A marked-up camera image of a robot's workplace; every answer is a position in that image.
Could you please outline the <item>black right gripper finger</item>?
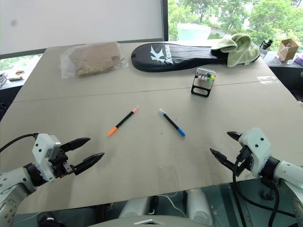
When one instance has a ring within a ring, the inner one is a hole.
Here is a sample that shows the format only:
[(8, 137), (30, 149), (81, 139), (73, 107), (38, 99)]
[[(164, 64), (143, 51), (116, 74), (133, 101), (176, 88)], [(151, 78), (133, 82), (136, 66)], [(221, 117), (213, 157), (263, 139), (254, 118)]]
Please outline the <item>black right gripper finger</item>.
[(211, 153), (213, 154), (213, 156), (226, 168), (228, 168), (229, 170), (233, 170), (235, 167), (235, 164), (232, 163), (231, 161), (229, 161), (227, 159), (227, 157), (222, 154), (221, 152), (215, 150), (215, 149), (210, 149)]
[(239, 141), (240, 137), (242, 136), (241, 132), (236, 131), (228, 131), (227, 134), (236, 141)]

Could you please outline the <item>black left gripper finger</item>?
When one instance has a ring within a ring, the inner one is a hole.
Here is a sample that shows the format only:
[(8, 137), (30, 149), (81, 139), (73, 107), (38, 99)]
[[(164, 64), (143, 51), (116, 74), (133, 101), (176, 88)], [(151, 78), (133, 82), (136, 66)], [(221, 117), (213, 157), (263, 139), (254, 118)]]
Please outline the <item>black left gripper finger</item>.
[(72, 140), (70, 142), (67, 142), (67, 143), (61, 145), (61, 150), (63, 152), (75, 150), (77, 148), (82, 147), (89, 140), (90, 140), (90, 138), (78, 138), (78, 139)]
[(91, 155), (88, 158), (84, 159), (81, 163), (74, 166), (73, 173), (75, 175), (79, 175), (82, 172), (86, 171), (87, 169), (91, 168), (104, 156), (104, 154), (105, 154), (104, 152), (101, 152), (101, 153)]

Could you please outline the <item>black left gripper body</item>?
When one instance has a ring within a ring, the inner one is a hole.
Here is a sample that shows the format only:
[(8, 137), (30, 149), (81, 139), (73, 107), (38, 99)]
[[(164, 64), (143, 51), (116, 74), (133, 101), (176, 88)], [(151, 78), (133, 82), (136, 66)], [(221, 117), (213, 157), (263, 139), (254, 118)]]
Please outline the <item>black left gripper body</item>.
[(67, 163), (68, 156), (66, 152), (72, 150), (71, 144), (63, 144), (54, 149), (54, 152), (48, 159), (55, 178), (62, 178), (74, 172), (75, 167)]

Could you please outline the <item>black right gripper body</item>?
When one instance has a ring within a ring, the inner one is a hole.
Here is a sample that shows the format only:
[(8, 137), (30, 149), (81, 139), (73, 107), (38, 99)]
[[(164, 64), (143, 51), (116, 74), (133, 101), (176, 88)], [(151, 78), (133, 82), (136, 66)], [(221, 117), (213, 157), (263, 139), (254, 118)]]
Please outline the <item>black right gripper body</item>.
[(235, 164), (237, 167), (236, 169), (236, 176), (240, 176), (244, 169), (250, 171), (251, 163), (252, 163), (252, 152), (250, 148), (245, 145), (241, 150), (240, 154), (237, 156), (236, 160), (240, 163), (240, 165)]

